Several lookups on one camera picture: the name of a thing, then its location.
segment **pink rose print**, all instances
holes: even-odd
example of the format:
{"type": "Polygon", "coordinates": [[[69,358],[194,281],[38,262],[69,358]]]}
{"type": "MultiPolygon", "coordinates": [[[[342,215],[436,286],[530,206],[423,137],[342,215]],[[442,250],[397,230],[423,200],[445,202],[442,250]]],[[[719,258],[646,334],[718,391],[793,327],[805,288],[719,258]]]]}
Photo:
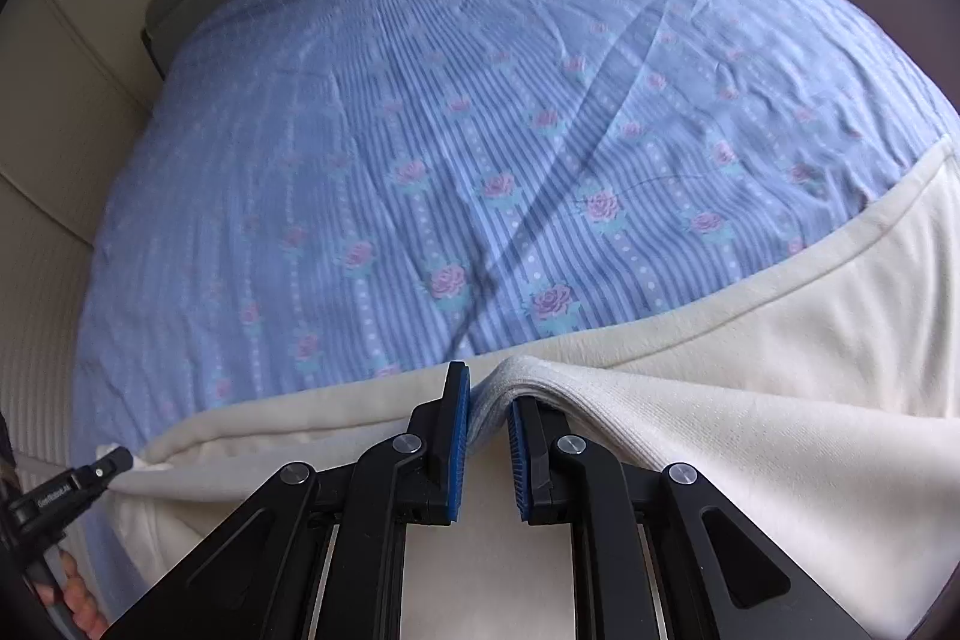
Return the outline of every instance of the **pink rose print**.
{"type": "Polygon", "coordinates": [[[373,244],[361,239],[354,242],[344,254],[344,266],[347,269],[359,269],[373,261],[373,244]]]}
{"type": "Polygon", "coordinates": [[[483,184],[483,195],[486,199],[502,199],[514,192],[514,175],[510,172],[501,172],[499,175],[488,177],[483,184]]]}
{"type": "Polygon", "coordinates": [[[534,115],[534,128],[551,129],[560,123],[560,116],[555,109],[544,109],[534,115]]]}
{"type": "Polygon", "coordinates": [[[308,362],[317,355],[320,349],[320,338],[315,332],[302,333],[294,345],[294,358],[298,362],[308,362]]]}
{"type": "Polygon", "coordinates": [[[609,223],[620,212],[620,203],[613,191],[597,191],[587,196],[587,217],[594,223],[609,223]]]}
{"type": "Polygon", "coordinates": [[[700,213],[690,220],[690,228],[700,234],[712,234],[723,228],[724,220],[717,213],[700,213]]]}
{"type": "Polygon", "coordinates": [[[565,316],[566,308],[570,306],[570,288],[558,283],[543,292],[534,295],[534,315],[539,320],[550,319],[556,316],[565,316]]]}
{"type": "Polygon", "coordinates": [[[816,176],[816,172],[806,164],[795,164],[790,169],[790,180],[797,185],[808,183],[816,176]]]}
{"type": "Polygon", "coordinates": [[[240,311],[240,323],[246,327],[255,326],[260,322],[260,308],[256,302],[251,302],[240,311]]]}
{"type": "Polygon", "coordinates": [[[467,273],[459,263],[450,263],[430,275],[430,295],[435,299],[452,299],[467,285],[467,273]]]}
{"type": "Polygon", "coordinates": [[[422,161],[408,161],[400,164],[394,171],[397,185],[414,185],[426,177],[426,164],[422,161]]]}
{"type": "Polygon", "coordinates": [[[620,126],[620,135],[624,139],[639,139],[646,130],[643,124],[639,124],[637,121],[627,121],[620,126]]]}
{"type": "Polygon", "coordinates": [[[446,106],[450,112],[467,112],[470,108],[470,99],[465,95],[461,95],[459,98],[454,98],[454,100],[450,101],[446,106]]]}
{"type": "Polygon", "coordinates": [[[376,370],[376,372],[373,372],[373,377],[386,378],[386,377],[390,377],[391,375],[399,375],[399,374],[400,374],[400,365],[398,363],[388,363],[386,366],[381,366],[378,368],[378,370],[376,370]]]}
{"type": "Polygon", "coordinates": [[[213,393],[217,399],[226,399],[230,395],[230,390],[233,388],[233,384],[230,382],[229,378],[220,378],[213,384],[213,393]]]}
{"type": "Polygon", "coordinates": [[[306,242],[306,229],[304,226],[290,226],[283,234],[283,246],[288,250],[296,250],[304,246],[306,242]]]}
{"type": "Polygon", "coordinates": [[[733,148],[727,140],[720,140],[716,145],[713,145],[713,160],[719,167],[728,167],[736,163],[736,153],[733,152],[733,148]]]}
{"type": "Polygon", "coordinates": [[[566,58],[563,62],[563,70],[568,71],[569,73],[577,73],[578,71],[584,71],[584,68],[587,66],[587,59],[582,55],[574,55],[573,57],[566,58]]]}

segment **human hand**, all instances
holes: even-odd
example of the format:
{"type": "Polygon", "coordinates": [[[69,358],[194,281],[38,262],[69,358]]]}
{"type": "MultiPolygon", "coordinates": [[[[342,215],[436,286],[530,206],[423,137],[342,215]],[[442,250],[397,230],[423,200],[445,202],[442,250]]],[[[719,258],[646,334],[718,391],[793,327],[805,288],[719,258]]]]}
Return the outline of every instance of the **human hand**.
{"type": "MultiPolygon", "coordinates": [[[[97,600],[86,589],[86,584],[77,569],[77,560],[68,552],[61,551],[61,564],[64,565],[64,573],[66,573],[64,603],[73,613],[73,623],[81,632],[85,632],[90,640],[100,640],[107,631],[107,619],[104,618],[103,613],[100,613],[97,600]]],[[[40,601],[47,608],[53,605],[56,597],[51,586],[35,584],[35,589],[37,589],[37,597],[40,597],[40,601]]]]}

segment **blue floral bedsheet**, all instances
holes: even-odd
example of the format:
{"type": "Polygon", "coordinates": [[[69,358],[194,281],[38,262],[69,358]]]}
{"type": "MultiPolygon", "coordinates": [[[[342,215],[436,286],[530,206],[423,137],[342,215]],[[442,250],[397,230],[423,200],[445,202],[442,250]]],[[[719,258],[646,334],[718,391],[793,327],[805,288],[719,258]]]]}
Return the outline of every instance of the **blue floral bedsheet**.
{"type": "Polygon", "coordinates": [[[233,0],[113,188],[75,458],[683,306],[956,120],[844,0],[233,0]]]}

